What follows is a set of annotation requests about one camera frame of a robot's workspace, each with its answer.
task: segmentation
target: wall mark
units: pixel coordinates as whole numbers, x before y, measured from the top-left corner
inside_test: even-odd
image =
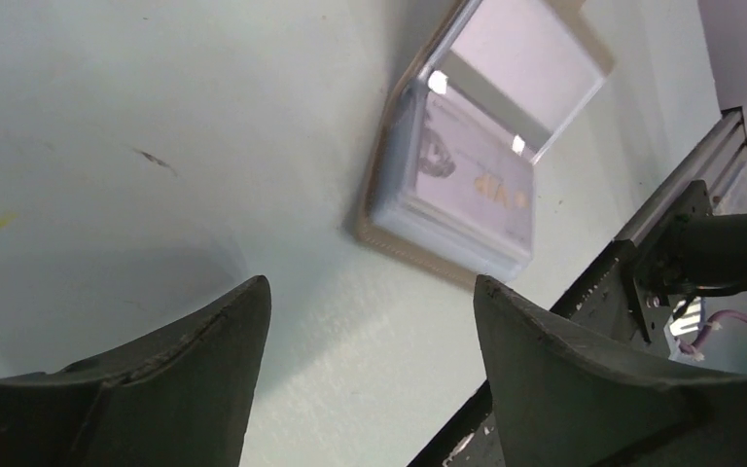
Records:
[[[142,151],[140,149],[132,148],[132,150],[135,151],[136,153],[144,156],[144,159],[146,159],[146,160],[148,160],[148,161],[150,161],[150,162],[158,165],[159,167],[164,167],[164,168],[170,170],[171,172],[173,172],[173,176],[174,177],[178,177],[179,176],[179,173],[176,172],[176,169],[173,168],[169,163],[167,163],[165,161],[162,161],[161,159],[157,158],[156,156],[154,156],[154,155],[152,155],[150,153],[146,153],[146,152],[144,152],[144,151]]]

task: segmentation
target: pink wire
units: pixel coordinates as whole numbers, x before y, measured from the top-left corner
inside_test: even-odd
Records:
[[[742,321],[747,324],[747,316],[739,311],[736,311],[733,309],[724,309],[724,310],[718,311],[712,314],[711,317],[708,320],[706,320],[705,324],[703,325],[703,329],[700,330],[699,334],[697,334],[697,337],[694,338],[694,341],[692,343],[688,343],[683,340],[680,340],[680,343],[679,343],[680,351],[687,355],[694,355],[698,353],[700,350],[700,347],[703,345],[706,338],[708,338],[712,332],[712,323],[719,321],[724,316],[729,317],[729,318],[734,318],[736,320]]]

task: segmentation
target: cable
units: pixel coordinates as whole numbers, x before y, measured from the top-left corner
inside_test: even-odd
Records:
[[[692,343],[679,340],[680,351],[685,353],[686,355],[702,357],[702,354],[700,353],[700,347],[703,345],[703,343],[709,337],[713,330],[720,329],[720,324],[718,323],[718,321],[724,316],[734,318],[747,324],[747,316],[739,311],[733,309],[724,309],[718,311],[706,320],[703,329],[700,330],[700,332],[697,334],[697,337],[694,338],[694,341],[692,341]]]
[[[671,322],[677,321],[678,319],[682,318],[684,314],[686,314],[686,311],[689,310],[689,306],[692,305],[692,302],[694,301],[694,295],[689,295],[686,298],[686,301],[683,302],[682,305],[678,306],[677,309],[674,310],[674,313],[671,314]]]
[[[702,330],[706,325],[706,299],[700,297],[700,321],[697,328]]]

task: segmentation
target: black cable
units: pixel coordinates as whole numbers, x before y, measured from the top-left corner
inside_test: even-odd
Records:
[[[678,319],[682,318],[684,314],[686,314],[686,311],[689,310],[689,306],[691,306],[692,302],[694,302],[694,295],[689,295],[686,298],[686,301],[683,302],[682,305],[678,306],[677,309],[674,310],[674,313],[671,314],[671,322],[677,321]]]

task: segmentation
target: yellow spot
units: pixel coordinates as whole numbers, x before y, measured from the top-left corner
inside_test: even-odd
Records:
[[[525,195],[524,192],[516,192],[514,195],[514,203],[516,204],[516,207],[525,208],[528,207],[528,197]]]
[[[4,229],[9,226],[11,222],[15,221],[18,217],[18,213],[14,211],[7,211],[0,216],[0,229]]]

